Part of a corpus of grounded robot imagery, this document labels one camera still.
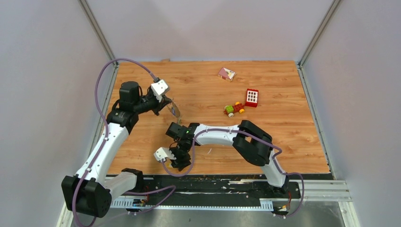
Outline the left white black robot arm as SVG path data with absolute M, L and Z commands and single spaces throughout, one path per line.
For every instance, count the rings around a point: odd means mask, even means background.
M 119 196 L 126 192 L 133 195 L 144 192 L 145 183 L 140 170 L 125 168 L 110 180 L 106 180 L 106 175 L 117 151 L 138 122 L 139 115 L 148 111 L 158 115 L 172 102 L 166 97 L 169 89 L 164 80 L 158 79 L 144 95 L 137 82 L 122 83 L 119 99 L 106 118 L 102 136 L 93 152 L 75 175 L 64 177 L 61 183 L 68 210 L 102 218 Z

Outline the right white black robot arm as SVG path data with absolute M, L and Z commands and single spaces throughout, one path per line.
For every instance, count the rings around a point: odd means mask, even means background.
M 232 146 L 248 163 L 259 166 L 275 197 L 283 197 L 289 191 L 289 178 L 276 157 L 282 149 L 272 143 L 272 136 L 249 120 L 232 126 L 208 126 L 190 123 L 189 126 L 172 122 L 166 135 L 173 139 L 171 147 L 163 155 L 155 155 L 161 163 L 170 159 L 178 171 L 187 168 L 187 175 L 194 166 L 195 148 L 209 144 Z

